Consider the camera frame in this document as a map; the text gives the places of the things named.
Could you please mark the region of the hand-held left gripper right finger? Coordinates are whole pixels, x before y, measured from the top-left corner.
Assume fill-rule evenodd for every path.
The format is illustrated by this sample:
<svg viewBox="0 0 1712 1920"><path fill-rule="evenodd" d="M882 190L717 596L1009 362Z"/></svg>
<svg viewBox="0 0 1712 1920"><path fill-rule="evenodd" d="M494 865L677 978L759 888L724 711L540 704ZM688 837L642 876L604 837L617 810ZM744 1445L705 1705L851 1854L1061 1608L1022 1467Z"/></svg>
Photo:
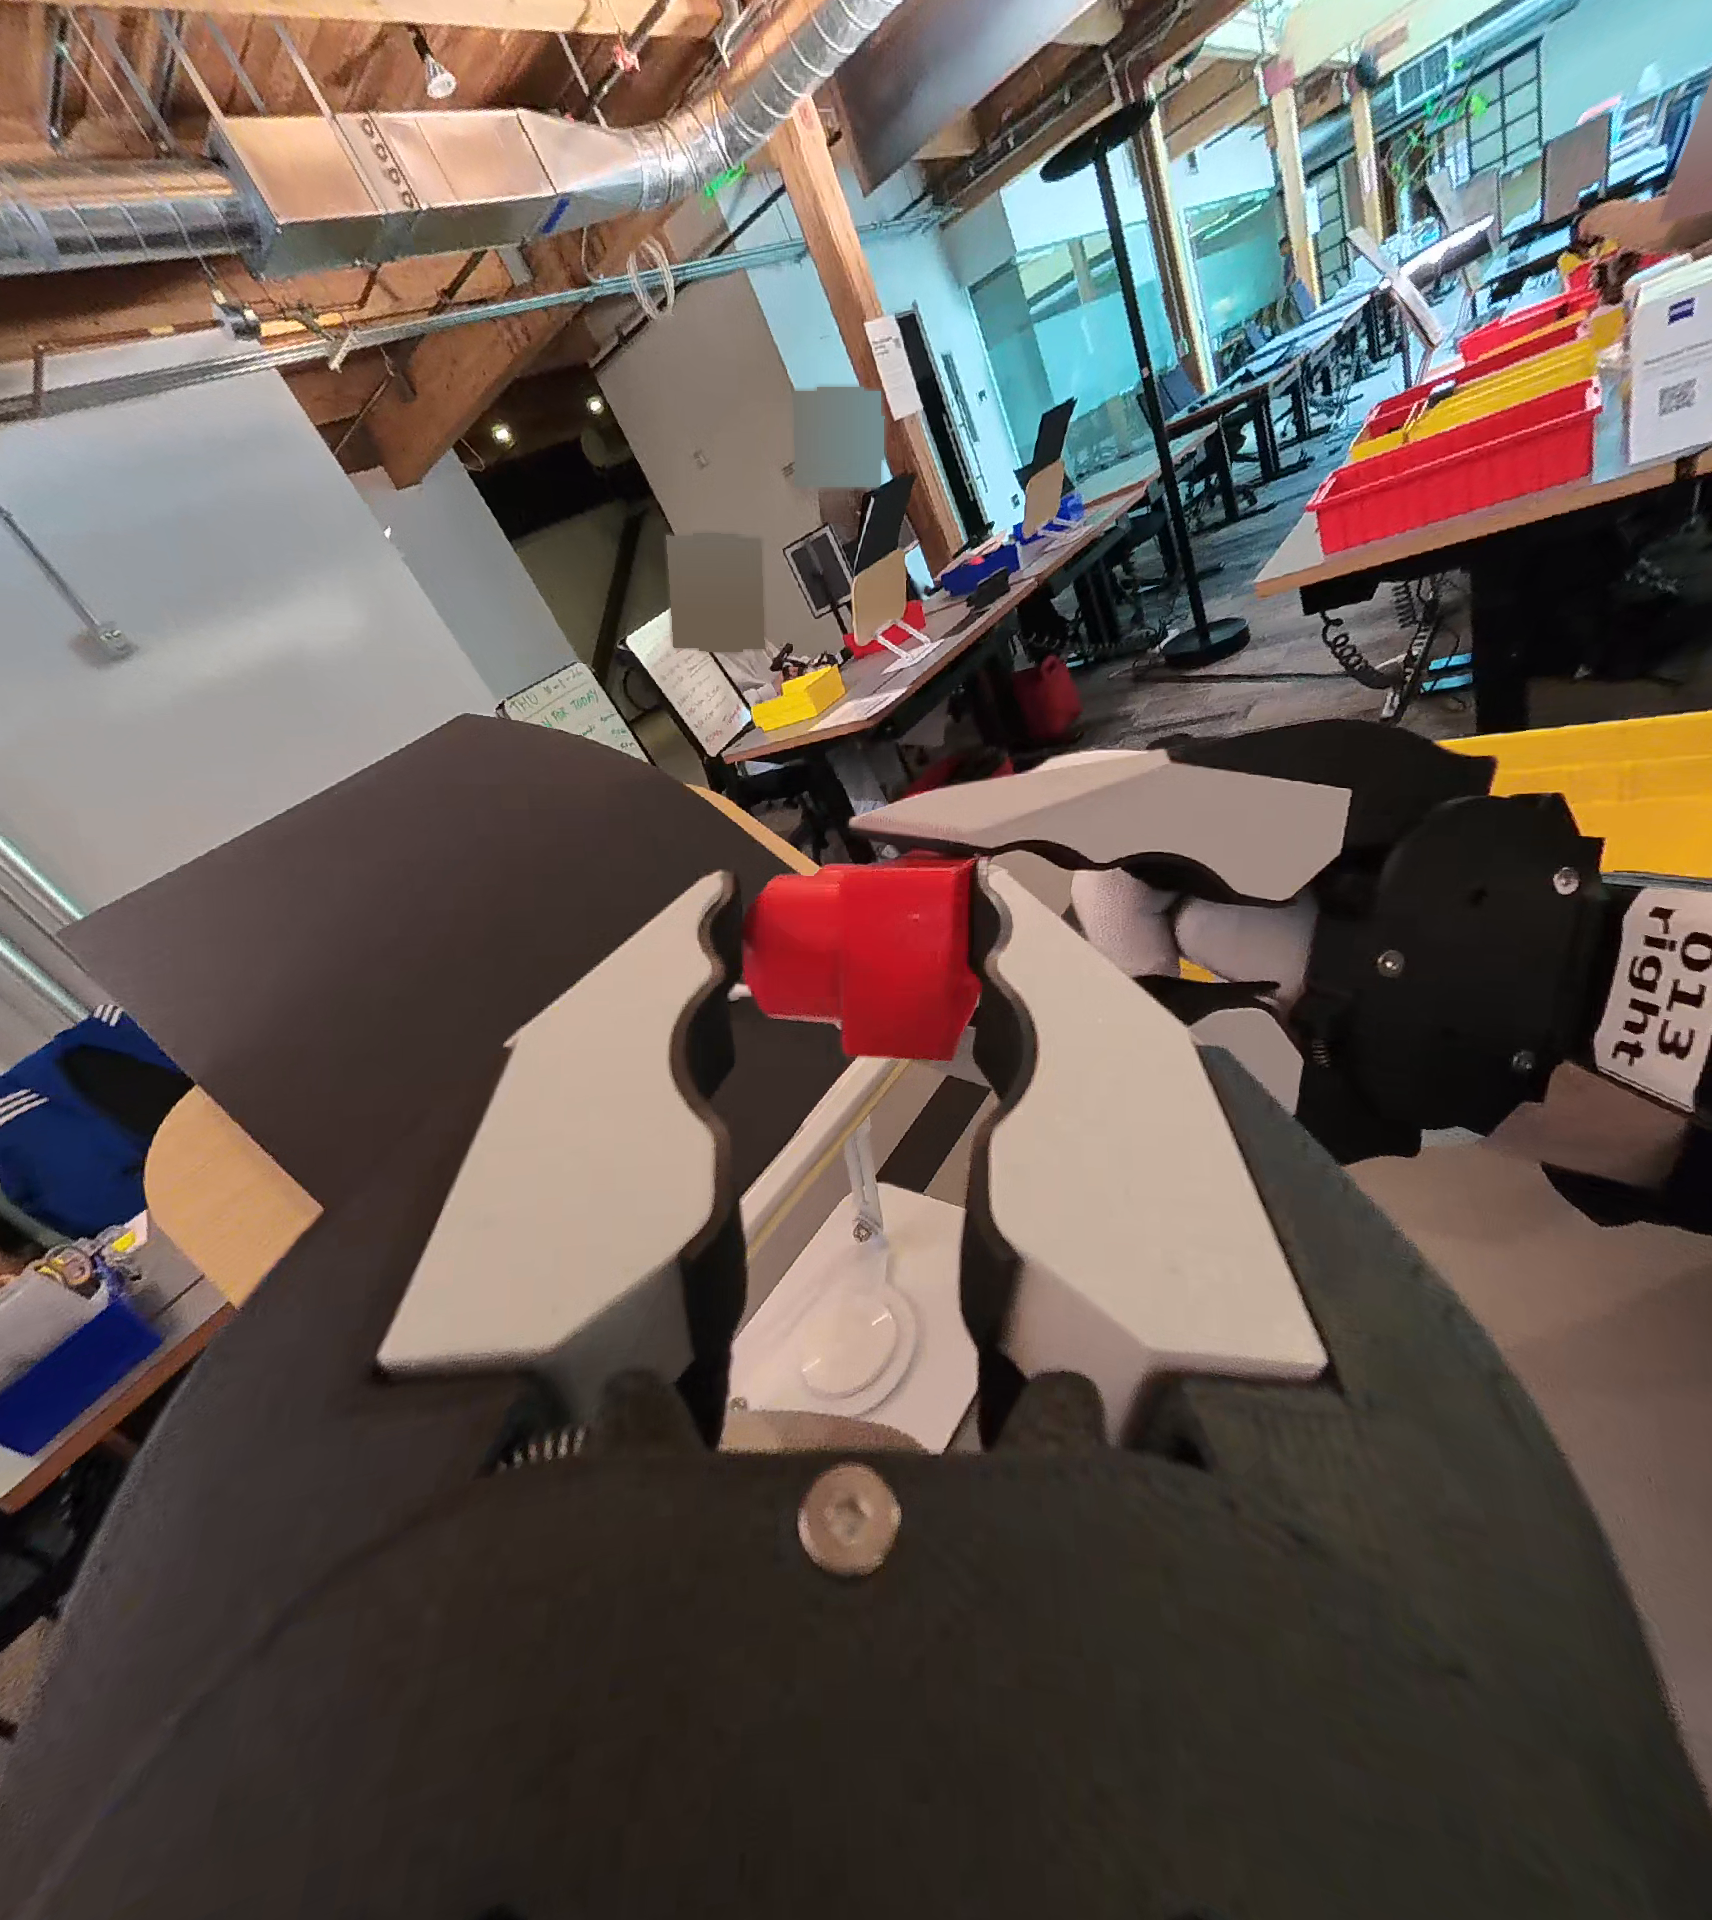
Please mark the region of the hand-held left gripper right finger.
<svg viewBox="0 0 1712 1920"><path fill-rule="evenodd" d="M1163 1378L1322 1382L1329 1357L1186 1027L973 866L976 1062L995 1108L963 1203L981 1429L1075 1375L1100 1429Z"/></svg>

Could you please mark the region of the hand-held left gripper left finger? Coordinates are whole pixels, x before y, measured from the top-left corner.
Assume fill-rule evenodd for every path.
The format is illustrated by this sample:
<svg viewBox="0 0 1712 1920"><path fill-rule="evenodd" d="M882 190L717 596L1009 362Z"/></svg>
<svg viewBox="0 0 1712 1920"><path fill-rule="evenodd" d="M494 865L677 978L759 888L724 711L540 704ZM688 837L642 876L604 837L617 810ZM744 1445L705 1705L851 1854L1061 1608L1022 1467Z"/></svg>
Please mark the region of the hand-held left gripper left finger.
<svg viewBox="0 0 1712 1920"><path fill-rule="evenodd" d="M741 883L717 870L509 1037L378 1348L384 1378L527 1375L583 1421L645 1373L724 1424L745 1308L717 1113L741 968Z"/></svg>

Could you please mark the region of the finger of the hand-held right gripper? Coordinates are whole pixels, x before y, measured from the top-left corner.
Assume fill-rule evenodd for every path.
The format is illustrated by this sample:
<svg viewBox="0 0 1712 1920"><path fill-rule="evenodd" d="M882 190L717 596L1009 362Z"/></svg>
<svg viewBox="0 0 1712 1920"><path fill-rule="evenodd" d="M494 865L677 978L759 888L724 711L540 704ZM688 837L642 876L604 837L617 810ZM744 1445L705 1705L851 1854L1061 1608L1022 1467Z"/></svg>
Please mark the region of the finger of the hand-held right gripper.
<svg viewBox="0 0 1712 1920"><path fill-rule="evenodd" d="M1291 902L1344 854L1350 814L1337 786L1122 753L934 788L858 814L850 831L892 849L1036 854L1178 897Z"/></svg>
<svg viewBox="0 0 1712 1920"><path fill-rule="evenodd" d="M1304 1058L1274 1003L1251 985L1214 978L1140 975L1198 1048L1234 1059L1288 1113L1300 1113Z"/></svg>

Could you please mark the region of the red toy brick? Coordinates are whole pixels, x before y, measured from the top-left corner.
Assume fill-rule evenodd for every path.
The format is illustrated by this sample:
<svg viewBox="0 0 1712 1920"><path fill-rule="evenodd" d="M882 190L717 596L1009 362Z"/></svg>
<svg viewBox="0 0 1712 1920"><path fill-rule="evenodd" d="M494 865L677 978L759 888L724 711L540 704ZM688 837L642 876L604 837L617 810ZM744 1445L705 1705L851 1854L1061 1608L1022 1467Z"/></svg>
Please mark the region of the red toy brick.
<svg viewBox="0 0 1712 1920"><path fill-rule="evenodd" d="M911 855L774 877L744 923L744 988L776 1020L830 1023L850 1059L950 1062L981 1007L977 870Z"/></svg>

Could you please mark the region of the person's right hand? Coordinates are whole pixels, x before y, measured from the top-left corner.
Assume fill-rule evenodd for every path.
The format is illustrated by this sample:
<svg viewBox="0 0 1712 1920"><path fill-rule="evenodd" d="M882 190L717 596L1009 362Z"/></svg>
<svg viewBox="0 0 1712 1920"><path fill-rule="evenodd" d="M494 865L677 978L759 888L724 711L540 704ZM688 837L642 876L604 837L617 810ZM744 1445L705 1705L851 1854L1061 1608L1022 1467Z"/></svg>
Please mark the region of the person's right hand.
<svg viewBox="0 0 1712 1920"><path fill-rule="evenodd" d="M1181 965L1231 985L1267 985L1291 1003L1304 989L1318 902L1213 902L1181 897L1121 870L1069 877L1083 940L1132 978L1177 978Z"/></svg>

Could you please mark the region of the wooden office desk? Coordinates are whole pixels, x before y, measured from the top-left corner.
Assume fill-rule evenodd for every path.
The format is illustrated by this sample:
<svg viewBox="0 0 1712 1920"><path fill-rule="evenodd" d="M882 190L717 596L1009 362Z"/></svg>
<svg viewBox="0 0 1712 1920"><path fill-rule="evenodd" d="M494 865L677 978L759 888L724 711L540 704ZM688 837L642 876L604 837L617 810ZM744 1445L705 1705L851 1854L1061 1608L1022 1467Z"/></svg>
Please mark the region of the wooden office desk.
<svg viewBox="0 0 1712 1920"><path fill-rule="evenodd" d="M1552 605L1544 556L1603 531L1626 507L1665 500L1712 478L1712 445L1681 458L1626 464L1617 390L1589 384L1580 398L1591 405L1587 476L1332 554L1325 552L1315 514L1302 514L1253 575L1253 596L1295 596L1304 615L1337 615L1362 605L1375 587L1463 574L1475 725L1488 733L1527 731L1523 634L1537 633Z"/></svg>
<svg viewBox="0 0 1712 1920"><path fill-rule="evenodd" d="M161 1350L41 1453L20 1457L0 1449L2 1512L29 1506L101 1445L124 1443L125 1424L174 1387L230 1320L230 1302L216 1283L152 1225L152 1213L143 1213L0 1277L0 1389L79 1330L104 1295L125 1298L152 1320L161 1334Z"/></svg>
<svg viewBox="0 0 1712 1920"><path fill-rule="evenodd" d="M833 826L882 806L902 779L900 743L907 733L969 696L992 739L1009 736L1009 668L1015 661L1015 622L1022 608L1051 591L1068 591L1097 568L1135 510L1152 500L1152 485L1100 496L1068 534L1043 541L1015 571L1009 591L983 610L946 602L927 622L927 641L906 661L871 654L844 670L844 700L822 717L752 731L734 740L721 765L741 772L755 764L800 764L808 792Z"/></svg>

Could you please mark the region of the black sheet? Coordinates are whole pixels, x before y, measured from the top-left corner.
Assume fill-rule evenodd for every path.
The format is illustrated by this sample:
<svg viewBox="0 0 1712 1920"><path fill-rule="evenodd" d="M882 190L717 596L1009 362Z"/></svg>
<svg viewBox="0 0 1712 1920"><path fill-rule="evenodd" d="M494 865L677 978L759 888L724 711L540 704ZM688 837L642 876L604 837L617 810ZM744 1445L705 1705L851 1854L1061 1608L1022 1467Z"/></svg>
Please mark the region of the black sheet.
<svg viewBox="0 0 1712 1920"><path fill-rule="evenodd" d="M469 714L58 942L329 1208L692 880L793 858L645 760Z"/></svg>

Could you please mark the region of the small book stand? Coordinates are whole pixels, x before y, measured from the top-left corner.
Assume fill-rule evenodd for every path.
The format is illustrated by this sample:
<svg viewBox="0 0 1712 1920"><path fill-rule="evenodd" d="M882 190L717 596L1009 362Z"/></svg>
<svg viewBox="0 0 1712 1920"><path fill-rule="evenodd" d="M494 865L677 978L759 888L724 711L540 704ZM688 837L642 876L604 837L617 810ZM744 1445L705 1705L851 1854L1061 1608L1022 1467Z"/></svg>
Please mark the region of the small book stand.
<svg viewBox="0 0 1712 1920"><path fill-rule="evenodd" d="M892 476L882 486L871 490L864 500L858 520L858 538L850 554L851 571L851 602L850 602L850 633L875 634L882 624L892 624L906 610L911 599L907 563L906 563L906 517L914 497L914 476Z"/></svg>
<svg viewBox="0 0 1712 1920"><path fill-rule="evenodd" d="M1058 399L1036 425L1034 458L1020 471L1022 510L1010 528L1017 547L1057 541L1083 520L1083 500L1065 464L1075 412L1078 402L1073 398Z"/></svg>

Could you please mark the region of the handwritten whiteboard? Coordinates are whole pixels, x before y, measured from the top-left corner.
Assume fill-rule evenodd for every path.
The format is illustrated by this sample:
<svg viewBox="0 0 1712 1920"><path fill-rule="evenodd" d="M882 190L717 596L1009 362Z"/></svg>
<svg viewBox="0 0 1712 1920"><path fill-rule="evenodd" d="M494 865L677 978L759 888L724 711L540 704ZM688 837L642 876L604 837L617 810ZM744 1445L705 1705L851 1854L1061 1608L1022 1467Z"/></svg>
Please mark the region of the handwritten whiteboard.
<svg viewBox="0 0 1712 1920"><path fill-rule="evenodd" d="M494 714L527 726L551 726L575 739L590 739L611 753L650 764L645 743L622 719L594 670L572 661L544 680L502 700Z"/></svg>
<svg viewBox="0 0 1712 1920"><path fill-rule="evenodd" d="M625 648L705 758L721 760L755 733L752 707L724 662L702 648L677 645L670 612L656 612L633 630Z"/></svg>

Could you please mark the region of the long red bin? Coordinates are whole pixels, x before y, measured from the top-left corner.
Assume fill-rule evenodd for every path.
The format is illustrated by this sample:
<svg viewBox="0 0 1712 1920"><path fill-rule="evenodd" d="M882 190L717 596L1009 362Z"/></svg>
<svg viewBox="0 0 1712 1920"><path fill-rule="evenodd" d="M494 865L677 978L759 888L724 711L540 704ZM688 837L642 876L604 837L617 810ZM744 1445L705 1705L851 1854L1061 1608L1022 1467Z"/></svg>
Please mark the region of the long red bin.
<svg viewBox="0 0 1712 1920"><path fill-rule="evenodd" d="M1603 398L1596 384L1354 458L1325 478L1308 514L1325 556L1587 482Z"/></svg>

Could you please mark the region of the blue striped cloth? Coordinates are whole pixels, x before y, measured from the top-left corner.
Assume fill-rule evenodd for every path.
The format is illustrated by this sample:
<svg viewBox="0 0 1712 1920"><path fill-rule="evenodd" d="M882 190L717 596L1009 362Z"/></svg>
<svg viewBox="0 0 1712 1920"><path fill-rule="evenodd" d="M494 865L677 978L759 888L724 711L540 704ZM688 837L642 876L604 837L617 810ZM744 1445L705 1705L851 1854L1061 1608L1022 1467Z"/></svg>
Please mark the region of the blue striped cloth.
<svg viewBox="0 0 1712 1920"><path fill-rule="evenodd" d="M0 1190L61 1239L118 1229L149 1208L146 1167L194 1078L104 1003L0 1073Z"/></svg>

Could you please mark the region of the long yellow bin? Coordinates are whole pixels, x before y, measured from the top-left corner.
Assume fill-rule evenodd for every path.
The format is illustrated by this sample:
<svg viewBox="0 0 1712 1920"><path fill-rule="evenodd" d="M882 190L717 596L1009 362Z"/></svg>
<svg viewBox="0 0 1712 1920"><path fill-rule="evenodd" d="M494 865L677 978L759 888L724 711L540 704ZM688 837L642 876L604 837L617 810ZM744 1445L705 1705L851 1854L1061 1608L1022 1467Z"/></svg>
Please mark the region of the long yellow bin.
<svg viewBox="0 0 1712 1920"><path fill-rule="evenodd" d="M1570 385L1587 390L1596 381L1597 355L1589 338L1570 336L1505 367L1498 367L1495 357L1463 363L1452 377L1435 377L1383 399L1351 443L1350 461L1383 458L1415 443L1527 408Z"/></svg>

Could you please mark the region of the white card display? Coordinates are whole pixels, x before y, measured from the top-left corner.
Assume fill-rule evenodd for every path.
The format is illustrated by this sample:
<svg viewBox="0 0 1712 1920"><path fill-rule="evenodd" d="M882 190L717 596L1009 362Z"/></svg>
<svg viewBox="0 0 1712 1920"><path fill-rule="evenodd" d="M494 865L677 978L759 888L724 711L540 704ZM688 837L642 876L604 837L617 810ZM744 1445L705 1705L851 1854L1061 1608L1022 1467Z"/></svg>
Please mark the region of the white card display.
<svg viewBox="0 0 1712 1920"><path fill-rule="evenodd" d="M1626 464L1678 461L1712 445L1712 253L1632 278L1622 296Z"/></svg>

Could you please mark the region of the silver ventilation ducts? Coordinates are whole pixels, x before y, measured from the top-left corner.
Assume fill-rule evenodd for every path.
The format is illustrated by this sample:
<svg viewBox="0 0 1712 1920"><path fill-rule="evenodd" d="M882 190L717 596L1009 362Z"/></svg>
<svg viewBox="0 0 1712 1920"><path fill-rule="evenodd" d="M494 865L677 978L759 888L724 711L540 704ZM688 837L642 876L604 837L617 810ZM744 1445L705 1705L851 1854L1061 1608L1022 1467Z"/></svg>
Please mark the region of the silver ventilation ducts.
<svg viewBox="0 0 1712 1920"><path fill-rule="evenodd" d="M210 158L0 163L0 283L238 257L258 278L525 248L674 211L748 163L897 3L781 3L642 125L533 110L212 114Z"/></svg>

